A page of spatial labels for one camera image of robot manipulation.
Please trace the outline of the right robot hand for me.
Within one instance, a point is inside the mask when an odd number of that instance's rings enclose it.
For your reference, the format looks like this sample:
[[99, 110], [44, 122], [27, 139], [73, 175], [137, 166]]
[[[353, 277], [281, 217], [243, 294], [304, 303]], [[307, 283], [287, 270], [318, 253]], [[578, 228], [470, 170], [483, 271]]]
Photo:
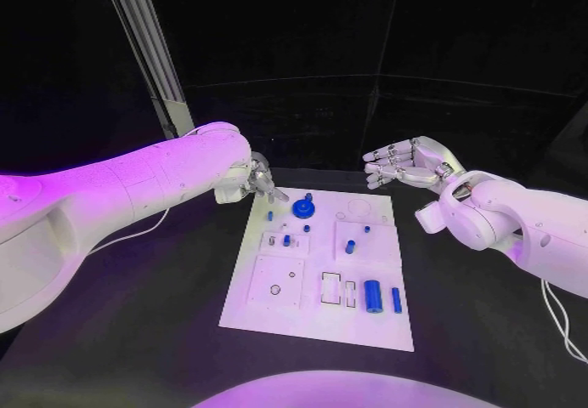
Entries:
[[363, 155], [367, 188], [396, 180], [438, 195], [465, 173], [454, 153], [426, 136], [402, 140]]

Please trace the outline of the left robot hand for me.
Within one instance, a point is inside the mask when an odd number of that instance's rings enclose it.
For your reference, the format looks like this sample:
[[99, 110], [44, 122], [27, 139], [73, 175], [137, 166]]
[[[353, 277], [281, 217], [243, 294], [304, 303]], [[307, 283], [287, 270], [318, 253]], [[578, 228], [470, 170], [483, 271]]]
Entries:
[[251, 153], [249, 189], [256, 196], [265, 196], [269, 203], [275, 200], [289, 201], [287, 194], [275, 187], [268, 160], [258, 152]]

